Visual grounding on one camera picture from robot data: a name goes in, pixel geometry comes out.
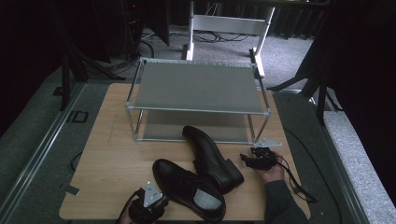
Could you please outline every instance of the gray carpet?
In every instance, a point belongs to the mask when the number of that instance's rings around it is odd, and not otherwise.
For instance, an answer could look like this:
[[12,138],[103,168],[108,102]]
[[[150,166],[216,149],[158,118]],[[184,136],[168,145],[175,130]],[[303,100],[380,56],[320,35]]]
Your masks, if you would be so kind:
[[[196,42],[194,60],[248,63],[248,49],[255,47],[257,39],[257,37],[250,36],[240,42],[216,44]],[[158,38],[154,37],[150,40],[148,43],[154,48],[156,58],[182,59],[183,45],[187,43],[187,37],[171,37],[170,47],[159,42]],[[269,36],[262,51],[266,72],[265,85],[270,87],[293,77],[311,43],[312,40],[285,40]],[[148,46],[141,45],[140,52],[142,56],[150,57]],[[134,67],[132,66],[120,75],[128,77],[126,82],[129,82],[133,73]],[[87,122],[64,124],[47,158],[35,175],[34,181],[16,208],[10,223],[66,223],[66,220],[62,220],[58,215],[64,198],[64,192],[60,191],[59,187],[62,183],[68,183],[71,180],[73,172],[70,168],[70,161],[84,148],[94,118],[106,94],[106,88],[111,82],[112,80],[102,75],[92,75],[73,108],[75,111],[89,112]],[[61,101],[59,97],[51,94],[59,85],[60,75],[54,73],[0,140],[2,200],[57,114]],[[303,85],[302,81],[291,88],[300,89]],[[344,223],[353,223],[327,154],[323,150],[325,146],[319,134],[313,106],[298,94],[278,93],[275,99],[283,125],[301,138],[319,164],[321,172],[340,204]],[[310,192],[319,199],[319,203],[310,204],[312,213],[310,223],[337,223],[338,214],[335,205],[318,171],[302,145],[291,134],[287,133],[287,137],[303,186],[308,187]],[[112,221],[74,221],[73,223],[112,223]]]

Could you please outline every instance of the black leather shoe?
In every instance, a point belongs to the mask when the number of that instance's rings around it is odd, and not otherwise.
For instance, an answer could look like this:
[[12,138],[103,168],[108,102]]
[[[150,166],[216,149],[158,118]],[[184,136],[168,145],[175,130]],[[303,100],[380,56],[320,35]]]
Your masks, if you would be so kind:
[[189,207],[206,221],[222,221],[224,197],[205,179],[164,159],[156,160],[152,171],[161,191],[171,201]]
[[222,194],[230,192],[244,182],[244,177],[231,160],[224,160],[216,143],[201,130],[185,126],[183,136],[192,146],[194,167],[198,175],[204,176]]

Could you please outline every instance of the table surface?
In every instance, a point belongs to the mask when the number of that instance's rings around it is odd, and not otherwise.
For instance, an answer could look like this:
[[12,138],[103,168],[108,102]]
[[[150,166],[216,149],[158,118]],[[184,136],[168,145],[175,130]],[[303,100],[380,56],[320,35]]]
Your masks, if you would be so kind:
[[[195,172],[192,151],[184,142],[135,141],[131,132],[125,102],[131,85],[110,85],[92,132],[70,183],[79,189],[77,196],[66,193],[60,216],[68,220],[116,219],[127,199],[147,181],[158,189],[152,174],[152,164],[168,159],[186,170]],[[273,109],[263,136],[282,142],[272,150],[281,153],[299,181],[290,148],[282,129],[272,95],[268,101]],[[265,188],[259,176],[244,165],[239,154],[248,154],[248,145],[218,144],[225,159],[231,159],[245,178],[244,184],[224,195],[227,213],[224,220],[264,220]],[[294,200],[307,217],[310,211],[306,201],[294,195]],[[170,202],[161,220],[201,220],[189,208]]]

